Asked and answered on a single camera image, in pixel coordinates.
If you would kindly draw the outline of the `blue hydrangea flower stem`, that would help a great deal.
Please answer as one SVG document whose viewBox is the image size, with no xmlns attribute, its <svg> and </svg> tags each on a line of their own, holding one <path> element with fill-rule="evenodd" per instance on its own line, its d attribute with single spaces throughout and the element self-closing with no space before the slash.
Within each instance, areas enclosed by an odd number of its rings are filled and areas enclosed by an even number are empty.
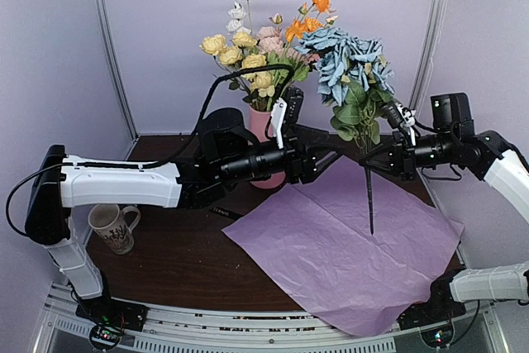
<svg viewBox="0 0 529 353">
<path fill-rule="evenodd" d="M 382 107 L 394 99 L 393 71 L 379 39 L 360 39 L 337 26 L 304 33 L 296 47 L 318 73 L 317 92 L 332 108 L 331 126 L 362 153 L 380 143 Z"/>
</svg>

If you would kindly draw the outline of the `cream yellow flower stem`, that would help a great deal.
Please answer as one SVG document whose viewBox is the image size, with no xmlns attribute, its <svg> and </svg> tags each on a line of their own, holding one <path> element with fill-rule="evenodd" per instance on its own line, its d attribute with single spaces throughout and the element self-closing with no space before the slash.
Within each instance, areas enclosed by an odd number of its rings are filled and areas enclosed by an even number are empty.
<svg viewBox="0 0 529 353">
<path fill-rule="evenodd" d="M 258 50 L 258 41 L 245 32 L 236 33 L 231 44 L 224 35 L 206 36 L 199 48 L 210 55 L 217 66 L 226 72 L 251 69 L 268 64 L 265 54 Z M 260 71 L 233 78 L 228 88 L 242 91 L 243 101 L 256 111 L 269 112 L 275 95 L 274 72 Z"/>
</svg>

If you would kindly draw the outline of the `purple tissue paper sheet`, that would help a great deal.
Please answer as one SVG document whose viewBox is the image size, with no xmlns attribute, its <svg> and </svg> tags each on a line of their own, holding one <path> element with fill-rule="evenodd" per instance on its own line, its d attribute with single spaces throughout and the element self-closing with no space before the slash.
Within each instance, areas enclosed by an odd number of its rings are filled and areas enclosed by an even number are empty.
<svg viewBox="0 0 529 353">
<path fill-rule="evenodd" d="M 354 336 L 387 332 L 430 297 L 464 227 L 341 158 L 224 229 L 301 308 Z"/>
</svg>

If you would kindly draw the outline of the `black ribbon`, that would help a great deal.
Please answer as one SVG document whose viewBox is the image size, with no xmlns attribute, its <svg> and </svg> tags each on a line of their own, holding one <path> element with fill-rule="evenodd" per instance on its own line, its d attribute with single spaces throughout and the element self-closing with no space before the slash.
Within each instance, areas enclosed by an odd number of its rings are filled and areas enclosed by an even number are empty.
<svg viewBox="0 0 529 353">
<path fill-rule="evenodd" d="M 211 208 L 210 212 L 217 214 L 219 216 L 222 216 L 222 217 L 229 218 L 233 221 L 236 221 L 242 218 L 242 215 L 240 213 L 237 213 L 232 210 L 225 209 L 225 208 L 220 208 L 220 207 Z"/>
</svg>

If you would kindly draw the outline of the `pink rose flower stem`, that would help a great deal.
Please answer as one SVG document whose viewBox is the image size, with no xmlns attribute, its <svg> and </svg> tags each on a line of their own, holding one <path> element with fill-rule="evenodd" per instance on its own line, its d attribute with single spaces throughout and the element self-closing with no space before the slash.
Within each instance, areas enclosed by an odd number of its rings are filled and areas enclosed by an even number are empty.
<svg viewBox="0 0 529 353">
<path fill-rule="evenodd" d="M 293 77 L 288 81 L 290 84 L 305 81 L 318 55 L 301 54 L 293 48 L 293 40 L 302 39 L 304 33 L 312 33 L 323 25 L 316 18 L 299 17 L 293 20 L 283 35 L 278 24 L 279 15 L 273 21 L 274 26 L 262 27 L 257 33 L 259 59 L 265 58 L 266 65 L 289 64 L 294 70 Z M 257 92 L 252 107 L 259 112 L 271 111 L 283 92 L 278 86 L 286 80 L 287 75 L 286 69 L 257 72 L 250 79 L 250 89 Z"/>
</svg>

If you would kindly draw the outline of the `peach poppy flower stem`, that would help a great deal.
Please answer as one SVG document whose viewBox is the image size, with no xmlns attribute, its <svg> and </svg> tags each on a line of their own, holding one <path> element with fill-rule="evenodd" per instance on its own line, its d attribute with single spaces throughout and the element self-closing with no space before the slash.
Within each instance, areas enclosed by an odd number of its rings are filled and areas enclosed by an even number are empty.
<svg viewBox="0 0 529 353">
<path fill-rule="evenodd" d="M 267 60 L 270 64 L 278 62 L 280 64 L 290 64 L 294 70 L 294 76 L 286 83 L 286 76 L 283 76 L 284 71 L 274 72 L 275 95 L 273 103 L 281 91 L 278 86 L 284 83 L 285 86 L 293 84 L 294 82 L 304 81 L 313 65 L 319 60 L 319 56 L 313 50 L 306 54 L 300 53 L 296 46 L 303 38 L 304 34 L 309 34 L 322 30 L 323 28 L 330 28 L 336 22 L 338 16 L 334 10 L 328 8 L 324 14 L 319 12 L 319 9 L 310 6 L 308 9 L 301 7 L 302 11 L 298 16 L 283 29 L 283 17 L 276 13 L 270 17 L 271 26 L 268 33 L 265 34 L 265 29 L 262 28 L 260 33 L 260 48 L 264 51 Z"/>
</svg>

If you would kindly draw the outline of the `orange flower stem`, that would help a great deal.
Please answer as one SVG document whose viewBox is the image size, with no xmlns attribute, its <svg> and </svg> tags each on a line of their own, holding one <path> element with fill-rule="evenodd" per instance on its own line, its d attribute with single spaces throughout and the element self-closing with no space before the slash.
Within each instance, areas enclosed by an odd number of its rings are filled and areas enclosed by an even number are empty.
<svg viewBox="0 0 529 353">
<path fill-rule="evenodd" d="M 301 7 L 305 7 L 306 9 L 308 9 L 310 6 L 313 6 L 314 8 L 317 7 L 321 14 L 324 14 L 328 8 L 331 9 L 330 0 L 310 0 L 309 2 L 305 2 L 298 8 L 298 13 L 302 11 Z"/>
</svg>

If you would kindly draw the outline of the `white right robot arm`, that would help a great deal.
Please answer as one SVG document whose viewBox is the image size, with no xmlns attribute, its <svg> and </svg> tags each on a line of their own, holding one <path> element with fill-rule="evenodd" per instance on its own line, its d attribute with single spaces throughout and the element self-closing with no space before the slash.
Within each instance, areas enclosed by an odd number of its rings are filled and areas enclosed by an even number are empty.
<svg viewBox="0 0 529 353">
<path fill-rule="evenodd" d="M 435 322 L 455 302 L 528 304 L 528 162 L 494 130 L 477 131 L 464 93 L 427 100 L 431 122 L 397 101 L 382 107 L 389 138 L 362 155 L 372 174 L 427 185 L 435 208 L 463 227 L 458 247 L 464 263 L 446 270 L 430 287 L 423 312 Z"/>
</svg>

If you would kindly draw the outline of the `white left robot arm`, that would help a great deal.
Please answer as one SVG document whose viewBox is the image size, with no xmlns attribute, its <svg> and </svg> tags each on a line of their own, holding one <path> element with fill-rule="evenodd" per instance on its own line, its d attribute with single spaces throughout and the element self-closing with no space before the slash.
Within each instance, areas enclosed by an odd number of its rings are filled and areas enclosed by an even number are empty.
<svg viewBox="0 0 529 353">
<path fill-rule="evenodd" d="M 238 183 L 285 173 L 291 184 L 315 181 L 343 151 L 328 132 L 297 123 L 303 103 L 298 88 L 288 90 L 272 111 L 273 138 L 259 141 L 245 128 L 240 110 L 219 108 L 198 122 L 198 148 L 191 158 L 166 162 L 110 162 L 67 155 L 51 146 L 31 187 L 25 231 L 44 246 L 88 311 L 113 322 L 118 304 L 108 295 L 102 272 L 76 241 L 72 208 L 92 204 L 140 204 L 161 208 L 204 208 Z"/>
</svg>

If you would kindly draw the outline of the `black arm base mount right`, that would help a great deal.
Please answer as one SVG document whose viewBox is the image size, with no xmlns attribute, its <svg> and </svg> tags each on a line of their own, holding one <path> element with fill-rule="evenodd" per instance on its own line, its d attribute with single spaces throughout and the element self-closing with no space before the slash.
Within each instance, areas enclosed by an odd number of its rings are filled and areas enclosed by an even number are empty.
<svg viewBox="0 0 529 353">
<path fill-rule="evenodd" d="M 431 285 L 431 296 L 424 303 L 414 303 L 398 317 L 401 331 L 424 327 L 466 314 L 463 303 L 456 302 L 450 292 L 449 281 L 438 279 Z"/>
</svg>

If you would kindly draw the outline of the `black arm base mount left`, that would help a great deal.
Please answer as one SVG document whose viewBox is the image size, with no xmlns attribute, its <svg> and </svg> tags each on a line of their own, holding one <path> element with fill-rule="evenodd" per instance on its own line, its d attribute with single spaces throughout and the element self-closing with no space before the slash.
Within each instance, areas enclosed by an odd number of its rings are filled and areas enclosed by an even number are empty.
<svg viewBox="0 0 529 353">
<path fill-rule="evenodd" d="M 141 332 L 147 318 L 148 307 L 114 298 L 79 298 L 75 314 L 95 324 Z"/>
</svg>

